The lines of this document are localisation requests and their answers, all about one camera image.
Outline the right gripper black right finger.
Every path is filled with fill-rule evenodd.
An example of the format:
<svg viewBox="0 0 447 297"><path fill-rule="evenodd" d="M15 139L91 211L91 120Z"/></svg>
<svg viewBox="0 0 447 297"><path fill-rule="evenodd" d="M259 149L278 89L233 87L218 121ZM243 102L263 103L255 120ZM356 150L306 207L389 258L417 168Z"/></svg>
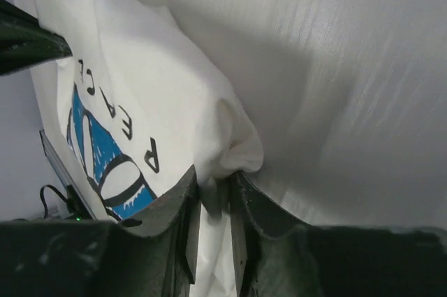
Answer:
<svg viewBox="0 0 447 297"><path fill-rule="evenodd" d="M230 177L238 296L445 296L446 232L314 226Z"/></svg>

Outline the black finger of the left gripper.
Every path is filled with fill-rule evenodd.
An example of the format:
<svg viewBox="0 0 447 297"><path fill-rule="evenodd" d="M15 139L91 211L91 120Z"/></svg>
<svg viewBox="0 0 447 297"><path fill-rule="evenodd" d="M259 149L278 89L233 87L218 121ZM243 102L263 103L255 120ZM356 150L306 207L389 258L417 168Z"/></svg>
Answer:
<svg viewBox="0 0 447 297"><path fill-rule="evenodd" d="M1 75L72 55L61 36L40 27L38 20L1 0Z"/></svg>

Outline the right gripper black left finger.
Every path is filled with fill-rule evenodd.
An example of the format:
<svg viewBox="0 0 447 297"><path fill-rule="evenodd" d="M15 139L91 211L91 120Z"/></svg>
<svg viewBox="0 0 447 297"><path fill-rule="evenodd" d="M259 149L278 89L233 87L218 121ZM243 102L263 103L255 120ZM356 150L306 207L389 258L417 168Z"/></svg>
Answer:
<svg viewBox="0 0 447 297"><path fill-rule="evenodd" d="M195 278L194 168L120 223L1 224L2 296L187 296Z"/></svg>

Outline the white printed t shirt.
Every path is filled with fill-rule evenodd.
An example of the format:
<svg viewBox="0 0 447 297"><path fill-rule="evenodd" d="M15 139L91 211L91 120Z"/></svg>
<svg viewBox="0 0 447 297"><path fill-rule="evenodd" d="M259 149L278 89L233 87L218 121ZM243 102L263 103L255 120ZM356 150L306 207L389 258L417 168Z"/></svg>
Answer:
<svg viewBox="0 0 447 297"><path fill-rule="evenodd" d="M14 0L72 55L52 64L64 140L103 218L129 218L195 166L211 187L257 171L263 148L225 75L165 7L138 0Z"/></svg>

